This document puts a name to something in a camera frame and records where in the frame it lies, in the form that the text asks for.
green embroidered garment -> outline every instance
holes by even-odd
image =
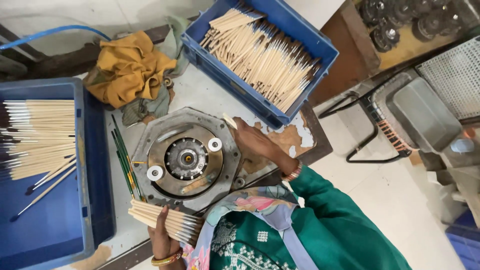
[[[290,182],[305,198],[292,227],[320,270],[409,270],[402,254],[353,200],[304,166]],[[279,232],[249,212],[231,212],[215,228],[211,270],[295,270]]]

worker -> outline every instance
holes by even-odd
[[[156,229],[148,228],[152,264],[160,270],[411,269],[348,195],[260,130],[235,122],[237,144],[275,163],[305,207],[282,184],[235,191],[205,214],[196,247],[183,248],[167,235],[165,207]]]

yellow cloth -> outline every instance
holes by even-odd
[[[137,96],[156,99],[166,69],[172,60],[154,48],[144,31],[119,40],[100,42],[102,48],[96,67],[106,82],[88,86],[98,100],[119,108]]]

blue hose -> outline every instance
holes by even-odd
[[[7,44],[3,44],[3,45],[0,46],[0,50],[15,47],[15,46],[21,45],[23,43],[27,43],[29,41],[32,41],[34,39],[43,37],[43,36],[51,35],[51,34],[54,34],[56,32],[60,32],[60,31],[64,31],[64,30],[70,30],[70,29],[85,29],[85,30],[88,30],[88,31],[92,31],[92,32],[95,32],[95,33],[101,35],[106,40],[111,41],[111,38],[109,38],[107,35],[105,35],[104,33],[100,32],[96,29],[93,29],[91,27],[88,27],[88,26],[85,26],[85,25],[67,25],[67,26],[60,26],[60,27],[52,28],[52,29],[45,30],[45,31],[42,31],[42,32],[38,32],[36,34],[26,36],[26,37],[21,38],[19,40],[16,40],[16,41],[13,41],[13,42],[10,42],[10,43],[7,43]]]

bangle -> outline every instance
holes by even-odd
[[[180,248],[177,252],[175,252],[175,254],[173,254],[172,256],[170,256],[166,259],[157,260],[157,259],[155,259],[155,256],[153,256],[152,265],[153,266],[164,266],[164,265],[170,264],[170,263],[180,259],[180,257],[182,257],[182,254],[183,254],[183,249]]]
[[[299,160],[299,165],[297,166],[296,170],[294,172],[292,172],[291,174],[289,175],[284,175],[282,173],[282,180],[283,181],[287,181],[287,182],[290,182],[292,180],[295,180],[297,179],[297,177],[300,175],[301,173],[301,167],[303,166],[302,162]]]

